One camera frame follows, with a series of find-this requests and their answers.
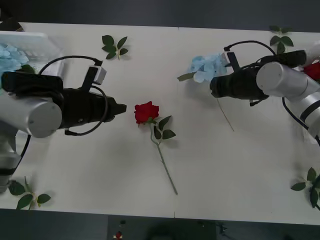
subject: blue flower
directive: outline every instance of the blue flower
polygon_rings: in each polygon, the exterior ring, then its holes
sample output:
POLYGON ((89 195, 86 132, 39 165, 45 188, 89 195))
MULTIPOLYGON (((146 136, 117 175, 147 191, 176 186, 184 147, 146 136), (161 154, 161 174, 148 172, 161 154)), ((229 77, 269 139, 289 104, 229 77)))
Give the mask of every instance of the blue flower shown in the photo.
POLYGON ((227 60, 221 55, 196 56, 192 59, 189 73, 194 73, 193 79, 197 83, 210 82, 214 77, 227 73, 227 60))
POLYGON ((14 72, 21 69, 21 66, 28 61, 28 57, 20 53, 16 47, 0 45, 0 77, 4 72, 14 72))

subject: red object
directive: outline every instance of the red object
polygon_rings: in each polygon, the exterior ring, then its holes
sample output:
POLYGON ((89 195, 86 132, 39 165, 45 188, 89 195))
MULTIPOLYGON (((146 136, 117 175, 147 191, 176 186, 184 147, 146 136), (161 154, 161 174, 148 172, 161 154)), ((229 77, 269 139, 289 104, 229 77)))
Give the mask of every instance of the red object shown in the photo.
POLYGON ((116 237, 116 239, 121 239, 121 237, 122 237, 122 232, 118 231, 118 232, 115 234, 115 237, 116 237))
POLYGON ((137 124, 144 124, 149 118, 159 116, 159 106, 152 105, 152 101, 142 105, 135 105, 135 120, 137 124))
POLYGON ((310 64, 303 68, 303 72, 307 74, 313 80, 320 79, 320 62, 310 64))

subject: white table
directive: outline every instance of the white table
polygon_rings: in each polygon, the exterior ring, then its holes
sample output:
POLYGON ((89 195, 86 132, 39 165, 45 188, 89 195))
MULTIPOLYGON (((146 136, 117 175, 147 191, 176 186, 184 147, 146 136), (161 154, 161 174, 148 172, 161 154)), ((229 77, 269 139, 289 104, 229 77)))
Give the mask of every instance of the white table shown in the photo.
MULTIPOLYGON (((267 31, 76 24, 23 24, 28 32, 50 35, 66 55, 105 59, 101 37, 128 36, 123 60, 105 60, 102 84, 127 112, 87 136, 33 139, 14 174, 27 176, 38 194, 52 195, 39 210, 168 218, 320 225, 307 194, 290 189, 297 176, 319 168, 320 148, 304 142, 302 129, 279 98, 255 107, 249 101, 221 98, 231 130, 208 86, 176 77, 197 55, 221 53, 243 40, 268 44, 267 31), (173 115, 177 137, 162 151, 176 185, 174 194, 147 127, 138 128, 134 106, 152 101, 160 116, 173 115)), ((297 49, 320 33, 290 34, 297 49)), ((234 47, 240 65, 269 55, 260 45, 234 47)), ((65 86, 79 87, 87 60, 69 60, 65 86)), ((83 132, 93 124, 79 127, 83 132)), ((9 191, 0 207, 13 209, 9 191)))

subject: gray floor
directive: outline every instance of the gray floor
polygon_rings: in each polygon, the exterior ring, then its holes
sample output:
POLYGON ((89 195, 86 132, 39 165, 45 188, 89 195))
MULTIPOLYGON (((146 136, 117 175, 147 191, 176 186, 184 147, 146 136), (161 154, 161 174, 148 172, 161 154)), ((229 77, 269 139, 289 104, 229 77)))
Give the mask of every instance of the gray floor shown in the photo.
POLYGON ((0 0, 19 22, 320 32, 318 0, 0 0))
POLYGON ((118 231, 123 240, 320 239, 320 226, 313 225, 9 209, 0 209, 0 216, 0 240, 113 240, 118 231), (223 234, 221 224, 227 228, 223 234))

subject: white plastic basket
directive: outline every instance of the white plastic basket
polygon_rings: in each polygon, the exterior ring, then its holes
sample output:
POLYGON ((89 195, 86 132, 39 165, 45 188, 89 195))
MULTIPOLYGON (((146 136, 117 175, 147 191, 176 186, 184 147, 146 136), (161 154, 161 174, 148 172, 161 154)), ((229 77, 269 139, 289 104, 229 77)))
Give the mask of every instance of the white plastic basket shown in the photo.
MULTIPOLYGON (((62 57, 62 50, 46 34, 36 32, 0 31, 0 44, 11 45, 26 55, 37 72, 53 59, 62 57)), ((44 75, 61 76, 63 61, 50 65, 44 75)))

